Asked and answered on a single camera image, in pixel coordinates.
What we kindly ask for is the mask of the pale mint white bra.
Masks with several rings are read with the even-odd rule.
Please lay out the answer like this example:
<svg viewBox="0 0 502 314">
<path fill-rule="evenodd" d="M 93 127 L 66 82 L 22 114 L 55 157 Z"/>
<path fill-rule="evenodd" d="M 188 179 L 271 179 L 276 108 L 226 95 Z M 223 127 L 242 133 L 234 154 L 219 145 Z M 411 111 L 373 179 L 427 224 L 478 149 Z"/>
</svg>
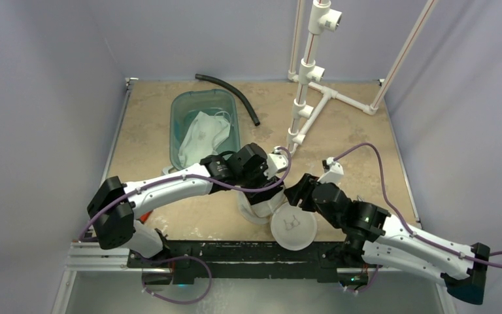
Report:
<svg viewBox="0 0 502 314">
<path fill-rule="evenodd" d="M 216 154 L 218 147 L 229 137 L 231 116 L 226 111 L 209 115 L 199 111 L 190 124 L 178 151 L 182 167 Z"/>
</svg>

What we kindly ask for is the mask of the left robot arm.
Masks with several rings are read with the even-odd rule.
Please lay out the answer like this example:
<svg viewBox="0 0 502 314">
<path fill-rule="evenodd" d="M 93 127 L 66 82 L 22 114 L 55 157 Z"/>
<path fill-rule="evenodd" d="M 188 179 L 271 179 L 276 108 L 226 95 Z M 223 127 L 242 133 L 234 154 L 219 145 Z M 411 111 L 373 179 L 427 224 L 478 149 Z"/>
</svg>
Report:
<svg viewBox="0 0 502 314">
<path fill-rule="evenodd" d="M 265 152 L 250 143 L 237 152 L 211 154 L 185 169 L 143 181 L 123 183 L 109 177 L 101 184 L 87 207 L 92 241 L 103 250 L 130 249 L 154 268 L 169 258 L 167 240 L 159 230 L 145 226 L 139 218 L 159 207 L 196 196 L 235 190 L 250 205 L 279 196 L 292 166 L 292 154 L 285 147 Z"/>
</svg>

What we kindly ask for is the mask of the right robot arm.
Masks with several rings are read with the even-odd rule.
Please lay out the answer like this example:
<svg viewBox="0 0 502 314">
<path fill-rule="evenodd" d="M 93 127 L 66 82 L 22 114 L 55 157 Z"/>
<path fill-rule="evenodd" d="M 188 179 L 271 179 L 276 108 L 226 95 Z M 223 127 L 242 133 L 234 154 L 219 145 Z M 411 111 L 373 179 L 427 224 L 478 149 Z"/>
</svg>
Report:
<svg viewBox="0 0 502 314">
<path fill-rule="evenodd" d="M 462 245 L 431 235 L 372 203 L 350 199 L 334 183 L 320 183 L 308 173 L 285 190 L 290 205 L 318 213 L 341 230 L 341 244 L 322 253 L 348 266 L 388 266 L 431 279 L 452 297 L 480 305 L 486 287 L 490 248 Z"/>
</svg>

